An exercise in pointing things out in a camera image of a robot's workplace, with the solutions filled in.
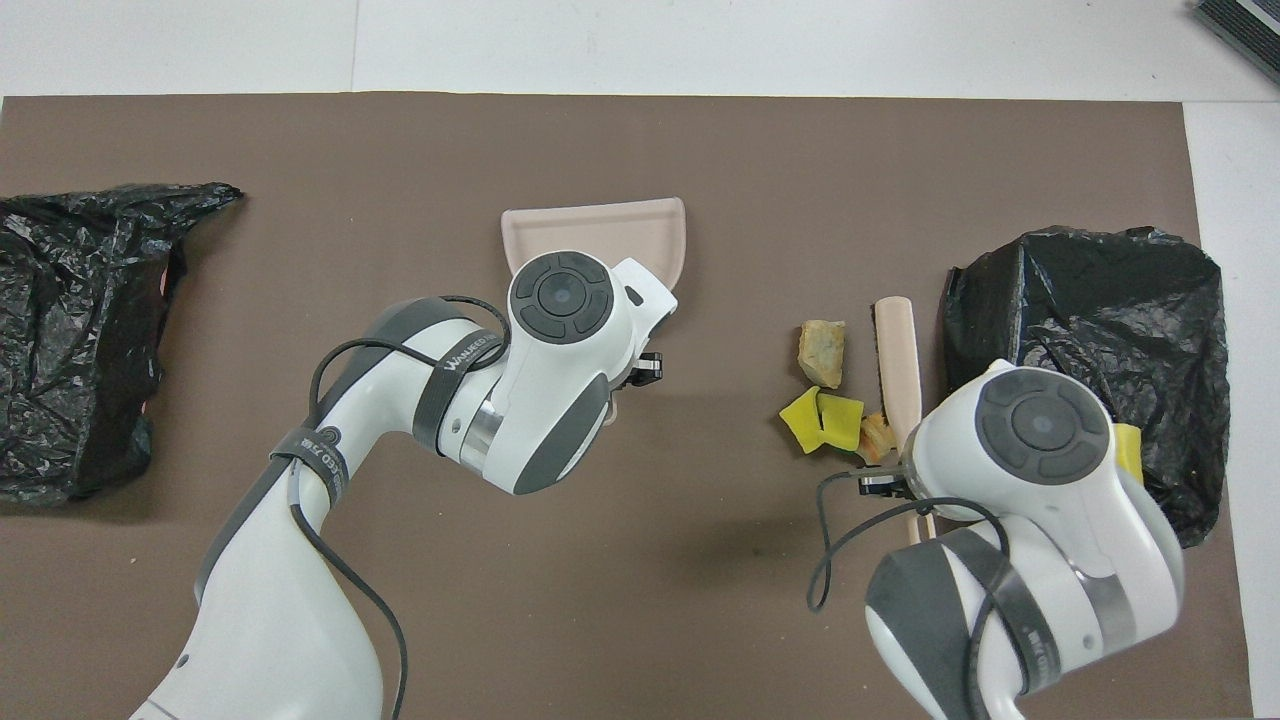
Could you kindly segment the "grey ribbed device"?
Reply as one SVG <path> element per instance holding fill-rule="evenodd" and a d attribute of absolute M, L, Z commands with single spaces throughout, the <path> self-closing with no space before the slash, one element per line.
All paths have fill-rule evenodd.
<path fill-rule="evenodd" d="M 1193 17 L 1280 86 L 1280 0 L 1193 0 Z"/>

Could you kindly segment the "beige toy bread chunk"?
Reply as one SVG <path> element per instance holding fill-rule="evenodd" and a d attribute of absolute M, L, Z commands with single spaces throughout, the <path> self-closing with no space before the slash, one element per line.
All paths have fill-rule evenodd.
<path fill-rule="evenodd" d="M 797 365 L 820 388 L 837 389 L 844 379 L 846 322 L 810 319 L 800 325 Z"/>

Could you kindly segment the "brown paper table mat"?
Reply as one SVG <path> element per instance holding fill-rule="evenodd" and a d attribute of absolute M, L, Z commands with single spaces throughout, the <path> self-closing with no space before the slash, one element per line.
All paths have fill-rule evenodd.
<path fill-rule="evenodd" d="M 806 319 L 845 320 L 842 391 L 878 400 L 870 305 L 916 310 L 945 389 L 946 275 L 1051 225 L 1199 238 L 1175 102 L 288 94 L 8 97 L 0 197 L 220 181 L 163 337 L 148 473 L 82 503 L 0 502 L 0 720 L 124 720 L 180 655 L 220 527 L 306 411 L 316 363 L 387 306 L 503 304 L 500 214 L 682 199 L 666 378 L 618 396 L 563 482 L 512 497 L 378 442 L 323 536 L 396 610 L 406 720 L 919 717 L 861 602 L 904 521 L 838 556 L 778 411 Z"/>

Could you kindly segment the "black bag lined bin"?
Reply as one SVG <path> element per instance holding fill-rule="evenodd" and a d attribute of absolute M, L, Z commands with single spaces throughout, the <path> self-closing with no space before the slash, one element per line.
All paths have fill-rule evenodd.
<path fill-rule="evenodd" d="M 1231 400 L 1220 265 L 1153 227 L 1027 232 L 948 273 L 948 389 L 993 360 L 1085 384 L 1140 433 L 1142 479 L 1184 548 L 1220 518 Z"/>
<path fill-rule="evenodd" d="M 225 183 L 0 199 L 0 501 L 56 507 L 140 477 L 186 240 Z"/>

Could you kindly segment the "yellow green sponge piece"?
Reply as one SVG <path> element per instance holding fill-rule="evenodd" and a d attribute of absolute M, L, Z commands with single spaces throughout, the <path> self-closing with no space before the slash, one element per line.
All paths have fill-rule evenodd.
<path fill-rule="evenodd" d="M 1116 464 L 1138 486 L 1144 486 L 1144 470 L 1142 465 L 1142 430 L 1128 423 L 1115 421 L 1112 424 L 1115 439 Z"/>
<path fill-rule="evenodd" d="M 818 439 L 846 452 L 859 450 L 865 404 L 860 400 L 819 392 L 815 397 Z"/>
<path fill-rule="evenodd" d="M 819 393 L 820 387 L 812 386 L 778 411 L 778 418 L 805 455 L 813 454 L 823 445 Z"/>

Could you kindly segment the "beige plastic dustpan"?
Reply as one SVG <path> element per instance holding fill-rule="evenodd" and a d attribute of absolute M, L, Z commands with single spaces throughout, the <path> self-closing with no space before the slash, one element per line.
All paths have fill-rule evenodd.
<path fill-rule="evenodd" d="M 534 258 L 576 251 L 608 268 L 632 258 L 673 291 L 685 264 L 685 205 L 678 197 L 509 209 L 500 217 L 500 233 L 513 275 Z"/>

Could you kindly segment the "toy croissant half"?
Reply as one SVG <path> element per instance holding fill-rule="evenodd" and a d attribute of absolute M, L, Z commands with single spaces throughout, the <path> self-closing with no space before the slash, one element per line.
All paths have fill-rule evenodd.
<path fill-rule="evenodd" d="M 883 413 L 865 415 L 859 425 L 855 455 L 864 468 L 882 466 L 899 454 L 899 441 Z"/>

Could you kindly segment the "beige hand brush black bristles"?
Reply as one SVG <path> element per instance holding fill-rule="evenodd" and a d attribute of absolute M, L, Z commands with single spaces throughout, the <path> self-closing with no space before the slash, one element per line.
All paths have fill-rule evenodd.
<path fill-rule="evenodd" d="M 882 411 L 895 437 L 899 459 L 906 457 L 910 433 L 923 418 L 922 373 L 913 304 L 904 296 L 873 306 Z"/>

